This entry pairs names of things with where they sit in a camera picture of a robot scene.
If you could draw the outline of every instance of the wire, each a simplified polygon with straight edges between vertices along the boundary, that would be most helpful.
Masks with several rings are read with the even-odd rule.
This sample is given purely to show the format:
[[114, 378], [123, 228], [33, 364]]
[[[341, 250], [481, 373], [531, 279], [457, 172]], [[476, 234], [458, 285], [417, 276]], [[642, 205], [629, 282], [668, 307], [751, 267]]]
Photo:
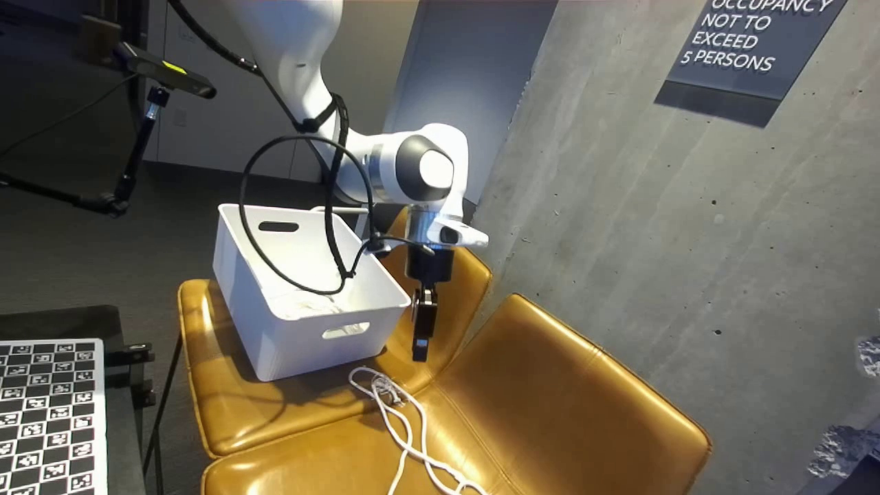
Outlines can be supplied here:
[[343, 267], [341, 254], [337, 254], [337, 243], [336, 243], [336, 228], [332, 228], [332, 187], [337, 180], [337, 169], [343, 161], [352, 121], [348, 121], [348, 107], [341, 98], [332, 98], [330, 107], [323, 110], [323, 120], [332, 113], [332, 107], [337, 110], [337, 146], [332, 153], [330, 176], [323, 184], [323, 241], [326, 241], [326, 249], [330, 249], [336, 267]]
[[[367, 378], [370, 378], [370, 379], [367, 379], [367, 388], [359, 385], [356, 374], [367, 374]], [[384, 374], [378, 374], [376, 370], [367, 370], [367, 367], [355, 367], [355, 370], [348, 373], [348, 385], [356, 388], [362, 397], [367, 397], [367, 400], [376, 401], [387, 434], [389, 434], [393, 443], [402, 448], [402, 459], [398, 459], [398, 465], [396, 465], [396, 473], [393, 473], [393, 483], [389, 483], [389, 487], [387, 487], [387, 495], [393, 495], [396, 487], [398, 487], [398, 483], [403, 480], [406, 458], [414, 458], [414, 459], [422, 462], [429, 480], [435, 483], [435, 487], [437, 487], [439, 494], [446, 494], [446, 495], [462, 495], [464, 491], [469, 491], [469, 494], [483, 495], [483, 491], [481, 491], [476, 483], [464, 480], [457, 469], [451, 469], [451, 465], [437, 462], [435, 458], [429, 458], [429, 415], [426, 415], [422, 404], [421, 404], [414, 397], [409, 397], [409, 395], [406, 395], [402, 385], [396, 385], [389, 378], [384, 378]], [[421, 448], [414, 445], [414, 433], [413, 433], [409, 419], [396, 411], [396, 404], [402, 404], [402, 401], [413, 404], [414, 412], [417, 412], [417, 419], [421, 419]], [[389, 415], [403, 426], [403, 434], [389, 426]], [[457, 487], [442, 484], [442, 480], [439, 480], [437, 473], [447, 473], [447, 477], [457, 483]]]
[[242, 181], [239, 181], [239, 219], [242, 219], [242, 228], [245, 228], [245, 236], [246, 236], [249, 249], [255, 250], [255, 257], [259, 257], [281, 282], [297, 287], [299, 293], [311, 293], [311, 294], [337, 294], [337, 293], [343, 293], [347, 279], [355, 276], [355, 271], [356, 271], [362, 254], [370, 249], [370, 243], [362, 243], [362, 246], [356, 249], [355, 263], [352, 263], [348, 271], [343, 267], [341, 257], [332, 257], [336, 271], [337, 271], [337, 279], [341, 279], [336, 290], [314, 290], [314, 287], [304, 287], [304, 285], [288, 279], [288, 276], [261, 250], [261, 246], [259, 246], [259, 241], [252, 236], [252, 228], [249, 228], [249, 224], [246, 224], [246, 209], [245, 209], [245, 205], [246, 205], [246, 184], [249, 184], [249, 176], [252, 176], [255, 162], [259, 162], [270, 148], [275, 148], [275, 146], [281, 146], [281, 144], [290, 144], [290, 140], [323, 144], [323, 146], [332, 146], [337, 154], [343, 154], [343, 158], [352, 161], [359, 181], [362, 181], [362, 191], [365, 191], [365, 209], [367, 209], [367, 224], [370, 224], [367, 232], [373, 232], [373, 221], [370, 221], [373, 197], [370, 197], [370, 187], [367, 187], [367, 176], [365, 176], [362, 162], [359, 162], [348, 148], [343, 148], [337, 140], [330, 140], [330, 139], [322, 139], [322, 136], [281, 136], [281, 139], [267, 140], [267, 144], [246, 161], [246, 165], [245, 165], [245, 172], [242, 172]]
[[220, 58], [226, 58], [228, 63], [249, 71], [249, 76], [259, 76], [261, 78], [261, 69], [242, 58], [242, 55], [234, 55], [228, 48], [223, 48], [202, 26], [198, 26], [198, 19], [186, 11], [186, 5], [182, 0], [167, 0], [169, 10], [176, 11], [176, 18], [209, 48], [213, 51]]
[[10, 153], [22, 148], [25, 144], [29, 144], [29, 140], [52, 132], [54, 126], [59, 126], [59, 125], [65, 125], [65, 121], [88, 113], [91, 107], [102, 104], [103, 99], [110, 99], [117, 89], [123, 89], [123, 87], [132, 82], [132, 81], [136, 81], [136, 76], [123, 78], [120, 82], [103, 89], [99, 98], [88, 99], [81, 107], [77, 107], [77, 110], [70, 110], [70, 113], [65, 113], [65, 115], [59, 115], [59, 120], [54, 120], [54, 121], [50, 121], [50, 125], [44, 125], [44, 126], [28, 132], [28, 136], [4, 144], [4, 146], [0, 148], [0, 161], [2, 161], [4, 154], [10, 154]]

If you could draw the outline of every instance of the wall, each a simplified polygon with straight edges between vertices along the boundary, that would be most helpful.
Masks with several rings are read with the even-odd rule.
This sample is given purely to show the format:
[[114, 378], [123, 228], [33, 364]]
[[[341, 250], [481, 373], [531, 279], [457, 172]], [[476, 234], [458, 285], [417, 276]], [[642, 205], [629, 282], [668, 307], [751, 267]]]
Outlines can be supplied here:
[[65, 22], [65, 26], [80, 22], [81, 14], [99, 11], [96, 0], [74, 0], [74, 4], [70, 0], [4, 0], [4, 4], [22, 11], [41, 14], [54, 22]]
[[657, 107], [700, 0], [563, 0], [476, 209], [498, 285], [715, 441], [695, 494], [798, 494], [880, 307], [880, 4], [849, 0], [758, 131]]
[[[216, 43], [249, 55], [245, 37], [223, 10], [206, 0], [184, 5]], [[337, 37], [323, 55], [323, 82], [347, 99], [356, 132], [382, 132], [414, 10], [417, 0], [356, 0], [343, 10]], [[216, 87], [216, 99], [176, 93], [145, 161], [242, 172], [261, 144], [290, 136], [264, 82], [209, 54], [167, 4], [151, 4], [147, 51], [206, 76]], [[255, 172], [314, 181], [318, 162], [304, 144], [297, 144], [270, 153]]]
[[466, 136], [479, 205], [531, 78], [556, 0], [421, 0], [384, 131], [429, 121]]

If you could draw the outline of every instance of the white plastic box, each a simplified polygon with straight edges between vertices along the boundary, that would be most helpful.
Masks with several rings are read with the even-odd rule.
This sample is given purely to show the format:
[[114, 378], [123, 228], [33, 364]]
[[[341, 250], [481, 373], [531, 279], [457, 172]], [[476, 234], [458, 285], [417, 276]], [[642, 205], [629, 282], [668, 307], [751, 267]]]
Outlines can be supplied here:
[[[277, 279], [245, 236], [239, 206], [220, 205], [213, 279], [259, 379], [281, 379], [378, 355], [409, 307], [384, 267], [362, 254], [341, 294], [307, 294]], [[246, 206], [246, 225], [270, 263], [290, 282], [336, 290], [337, 271], [323, 241], [322, 209]], [[332, 214], [343, 264], [359, 250]]]

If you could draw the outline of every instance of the black cable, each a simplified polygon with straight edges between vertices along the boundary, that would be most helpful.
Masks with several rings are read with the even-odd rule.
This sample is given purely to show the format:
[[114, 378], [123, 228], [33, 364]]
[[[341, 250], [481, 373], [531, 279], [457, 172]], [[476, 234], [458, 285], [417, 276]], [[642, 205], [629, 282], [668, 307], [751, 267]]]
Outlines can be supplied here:
[[261, 76], [261, 69], [242, 58], [242, 55], [234, 55], [228, 48], [223, 48], [206, 27], [198, 26], [198, 19], [184, 10], [182, 0], [167, 0], [169, 10], [176, 11], [176, 18], [182, 18], [182, 22], [209, 48], [213, 51], [220, 58], [226, 58], [228, 63], [249, 71], [249, 76]]
[[25, 144], [29, 144], [29, 140], [52, 132], [54, 126], [59, 126], [59, 125], [65, 125], [65, 121], [88, 113], [91, 107], [96, 107], [99, 102], [110, 99], [117, 89], [123, 89], [123, 87], [132, 82], [132, 81], [136, 81], [136, 76], [123, 78], [120, 82], [110, 87], [107, 91], [102, 91], [99, 98], [88, 99], [81, 107], [59, 115], [58, 121], [50, 121], [50, 125], [44, 125], [44, 126], [37, 126], [37, 131], [33, 131], [33, 132], [28, 132], [28, 136], [4, 144], [4, 146], [0, 148], [0, 161], [2, 161], [4, 154], [10, 154], [10, 153], [22, 148]]
[[343, 148], [347, 148], [347, 140], [348, 140], [348, 107], [343, 104], [343, 99], [332, 99], [332, 104], [337, 107], [337, 148], [332, 153], [330, 176], [326, 176], [326, 184], [323, 184], [323, 241], [326, 241], [326, 249], [330, 249], [330, 257], [332, 257], [336, 267], [343, 267], [341, 264], [341, 254], [337, 254], [337, 243], [336, 243], [336, 228], [332, 228], [332, 192], [336, 192], [332, 187], [336, 187], [337, 169], [341, 169], [341, 161], [343, 161]]
[[337, 293], [343, 293], [347, 279], [355, 276], [355, 271], [356, 271], [356, 264], [359, 264], [359, 257], [365, 254], [365, 249], [370, 249], [370, 243], [362, 243], [362, 246], [359, 246], [359, 250], [355, 254], [352, 267], [343, 267], [341, 258], [332, 258], [332, 263], [336, 263], [336, 271], [337, 271], [337, 279], [341, 279], [336, 290], [314, 290], [314, 287], [304, 287], [304, 285], [297, 285], [294, 279], [288, 279], [288, 276], [259, 249], [259, 241], [252, 236], [249, 224], [246, 224], [246, 209], [245, 209], [245, 205], [246, 205], [246, 181], [249, 181], [249, 176], [252, 176], [255, 162], [259, 162], [270, 148], [275, 148], [275, 146], [281, 146], [281, 144], [290, 144], [290, 140], [326, 144], [326, 146], [332, 146], [341, 158], [348, 158], [348, 161], [352, 161], [359, 181], [362, 181], [362, 191], [365, 191], [365, 213], [367, 213], [367, 224], [370, 224], [367, 232], [373, 232], [373, 197], [370, 197], [370, 187], [367, 187], [367, 176], [365, 176], [362, 162], [359, 162], [348, 148], [343, 148], [337, 140], [318, 139], [318, 136], [281, 136], [281, 139], [272, 139], [272, 140], [267, 140], [267, 144], [246, 161], [246, 165], [245, 165], [245, 172], [242, 172], [242, 181], [239, 181], [239, 219], [242, 219], [242, 228], [245, 228], [245, 236], [246, 236], [249, 249], [259, 254], [259, 258], [261, 258], [281, 282], [297, 287], [299, 293], [311, 293], [311, 294], [337, 294]]
[[176, 373], [176, 364], [182, 360], [182, 335], [176, 340], [173, 345], [173, 355], [169, 355], [169, 364], [167, 364], [167, 373], [164, 373], [164, 388], [162, 388], [162, 400], [160, 400], [160, 411], [153, 415], [153, 426], [151, 426], [151, 434], [147, 434], [147, 443], [145, 443], [145, 455], [143, 455], [143, 465], [140, 465], [140, 473], [145, 477], [147, 465], [151, 465], [151, 458], [156, 452], [160, 458], [160, 426], [162, 426], [162, 419], [164, 419], [164, 408], [167, 408], [167, 395], [169, 395], [169, 385], [173, 385], [173, 373]]

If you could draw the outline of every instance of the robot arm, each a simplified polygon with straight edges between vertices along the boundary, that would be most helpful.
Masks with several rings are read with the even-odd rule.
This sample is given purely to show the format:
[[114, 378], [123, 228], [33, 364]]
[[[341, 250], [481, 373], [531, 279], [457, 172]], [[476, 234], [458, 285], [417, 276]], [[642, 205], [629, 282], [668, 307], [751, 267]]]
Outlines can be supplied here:
[[[261, 78], [294, 121], [316, 121], [318, 139], [337, 140], [365, 165], [367, 191], [387, 205], [413, 205], [406, 225], [406, 276], [414, 290], [413, 359], [426, 360], [437, 318], [435, 287], [451, 279], [451, 246], [487, 246], [487, 234], [464, 225], [466, 139], [446, 125], [413, 132], [359, 136], [343, 131], [332, 93], [322, 81], [322, 58], [336, 40], [343, 0], [223, 0], [242, 26]], [[330, 169], [332, 146], [314, 144]], [[336, 187], [365, 202], [365, 184], [343, 158]]]

